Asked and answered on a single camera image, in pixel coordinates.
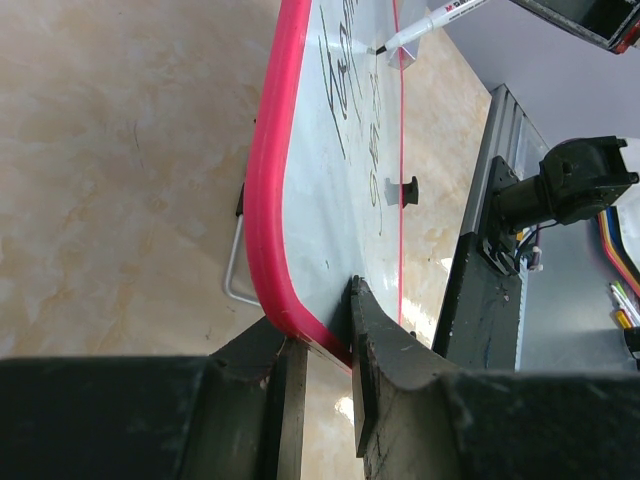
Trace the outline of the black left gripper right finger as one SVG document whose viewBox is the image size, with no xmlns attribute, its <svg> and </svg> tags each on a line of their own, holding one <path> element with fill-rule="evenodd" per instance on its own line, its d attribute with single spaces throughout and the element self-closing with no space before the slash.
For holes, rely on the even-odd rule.
<svg viewBox="0 0 640 480">
<path fill-rule="evenodd" d="M 356 456 L 367 479 L 460 479 L 443 377 L 459 368 L 393 321 L 351 281 Z"/>
</svg>

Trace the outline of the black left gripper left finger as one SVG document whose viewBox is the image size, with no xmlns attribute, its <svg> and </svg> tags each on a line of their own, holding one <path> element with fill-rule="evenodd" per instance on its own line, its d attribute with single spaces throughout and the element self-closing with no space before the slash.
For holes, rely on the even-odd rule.
<svg viewBox="0 0 640 480">
<path fill-rule="evenodd" d="M 301 476 L 308 350 L 261 318 L 211 354 L 183 479 Z"/>
</svg>

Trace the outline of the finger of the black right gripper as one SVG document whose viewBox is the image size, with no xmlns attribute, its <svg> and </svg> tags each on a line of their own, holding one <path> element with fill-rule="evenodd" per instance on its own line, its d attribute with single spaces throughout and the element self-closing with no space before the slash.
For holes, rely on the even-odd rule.
<svg viewBox="0 0 640 480">
<path fill-rule="evenodd" d="M 639 48 L 637 0 L 513 0 L 538 18 L 614 54 Z"/>
</svg>

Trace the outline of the white black marker pen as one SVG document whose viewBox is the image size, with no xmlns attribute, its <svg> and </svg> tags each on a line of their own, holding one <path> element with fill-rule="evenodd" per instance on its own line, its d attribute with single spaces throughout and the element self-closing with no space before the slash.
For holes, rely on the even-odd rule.
<svg viewBox="0 0 640 480">
<path fill-rule="evenodd" d="M 424 18 L 398 31 L 389 40 L 382 44 L 375 51 L 375 54 L 381 55 L 388 50 L 403 47 L 404 45 L 419 39 L 421 36 L 444 27 L 448 23 L 465 16 L 484 3 L 486 3 L 486 0 L 450 1 L 430 12 Z"/>
</svg>

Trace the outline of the pink framed whiteboard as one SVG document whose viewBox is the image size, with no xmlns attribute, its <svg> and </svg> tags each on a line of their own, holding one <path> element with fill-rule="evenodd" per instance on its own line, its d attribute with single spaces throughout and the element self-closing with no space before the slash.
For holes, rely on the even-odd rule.
<svg viewBox="0 0 640 480">
<path fill-rule="evenodd" d="M 396 31 L 395 1 L 285 1 L 249 154 L 244 236 L 268 319 L 344 365 L 349 285 L 365 279 L 402 316 L 404 70 L 377 48 Z"/>
</svg>

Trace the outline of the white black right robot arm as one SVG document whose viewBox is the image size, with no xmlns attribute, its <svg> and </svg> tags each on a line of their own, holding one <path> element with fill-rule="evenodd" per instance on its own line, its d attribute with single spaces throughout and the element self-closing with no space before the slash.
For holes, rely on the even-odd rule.
<svg viewBox="0 0 640 480">
<path fill-rule="evenodd" d="M 522 1 L 520 7 L 562 31 L 613 54 L 639 40 L 636 1 Z M 639 182 L 639 142 L 602 136 L 575 138 L 551 148 L 539 173 L 518 179 L 505 160 L 491 161 L 477 232 L 477 250 L 499 274 L 519 274 L 533 234 L 588 220 Z"/>
</svg>

